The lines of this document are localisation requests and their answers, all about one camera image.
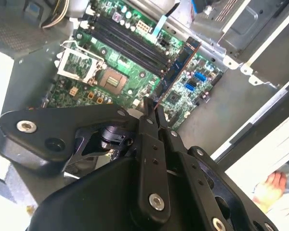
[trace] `black ram slot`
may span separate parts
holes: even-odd
[[[91,34],[99,41],[102,43],[106,44],[107,46],[115,49],[116,51],[120,52],[127,58],[131,59],[133,62],[137,63],[138,65],[142,66],[144,69],[152,72],[154,75],[161,76],[161,71],[160,69],[156,68],[154,65],[151,65],[150,63],[144,61],[141,59],[137,54],[134,54],[127,50],[124,46],[121,44],[116,43],[112,39],[110,39],[110,35],[108,35],[105,32],[102,31],[91,31]]]
[[[165,57],[165,55],[159,53],[156,49],[153,49],[148,44],[145,44],[140,38],[132,35],[129,30],[119,26],[114,21],[101,16],[97,23],[100,24],[104,29],[111,31],[122,41],[127,42],[130,46],[133,46],[136,50],[148,56],[152,60],[155,60],[156,62],[164,65],[168,65],[168,58]]]

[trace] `gray panel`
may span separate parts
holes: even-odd
[[[57,41],[15,60],[3,113],[41,105],[41,99],[46,95],[57,72],[53,62],[60,49],[60,42]]]
[[[244,50],[276,12],[280,0],[251,0],[220,41],[228,52]]]
[[[275,85],[289,81],[289,25],[251,67]]]
[[[215,3],[210,15],[199,13],[195,16],[195,21],[191,29],[196,33],[203,34],[215,41],[218,41],[223,33],[222,29],[232,18],[244,0],[222,0]]]
[[[196,108],[178,132],[187,148],[197,145],[211,155],[276,92],[252,86],[240,71],[228,70],[211,91],[211,100]]]

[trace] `blue connector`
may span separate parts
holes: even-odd
[[[186,87],[187,89],[191,90],[191,91],[194,91],[194,90],[195,90],[195,88],[194,88],[192,85],[188,84],[188,83],[185,85],[185,87]]]
[[[203,74],[199,73],[199,72],[196,72],[194,74],[194,77],[199,79],[200,81],[202,82],[205,82],[207,80],[207,77],[205,77]]]

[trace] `circuit component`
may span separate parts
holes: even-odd
[[[150,27],[145,24],[143,21],[139,20],[138,23],[136,24],[136,28],[141,32],[141,33],[148,33],[150,30]]]
[[[104,101],[104,100],[103,100],[101,97],[99,97],[99,98],[97,98],[97,101],[96,101],[96,102],[97,102],[98,104],[101,104],[103,101]]]
[[[78,88],[72,87],[72,89],[69,91],[69,94],[71,96],[75,96],[77,94],[77,92],[78,92]]]
[[[176,104],[181,98],[181,95],[176,93],[175,91],[171,91],[166,100],[172,104]]]
[[[115,12],[113,15],[112,15],[112,20],[114,20],[116,23],[119,23],[122,19],[122,15],[118,12]]]
[[[92,91],[90,91],[88,94],[88,99],[91,100],[91,99],[93,99],[93,97],[94,97],[94,93]]]
[[[115,95],[119,95],[126,81],[127,78],[124,75],[111,68],[108,68],[100,81],[100,86],[109,90]]]
[[[65,46],[57,74],[92,85],[96,72],[105,67],[104,59],[79,47],[76,41],[65,41],[62,46],[65,44],[70,47]]]

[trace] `metal screw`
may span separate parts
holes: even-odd
[[[19,121],[16,126],[18,130],[25,133],[33,133],[37,130],[35,123],[27,120]]]
[[[217,231],[226,231],[225,226],[218,218],[213,218],[212,223]]]
[[[146,119],[146,120],[149,124],[153,124],[153,121],[151,119]]]
[[[175,131],[171,131],[170,132],[174,137],[177,137],[178,136],[178,133],[176,133]]]
[[[265,226],[269,231],[274,231],[274,229],[268,223],[265,223]]]
[[[203,152],[202,152],[200,149],[197,149],[197,153],[198,153],[199,155],[203,155]]]
[[[82,39],[82,34],[77,34],[77,35],[76,35],[76,38],[77,38],[77,39]]]
[[[125,113],[121,110],[118,110],[118,114],[121,115],[121,116],[125,116]]]
[[[163,199],[156,193],[149,196],[149,203],[157,211],[162,211],[165,208]]]

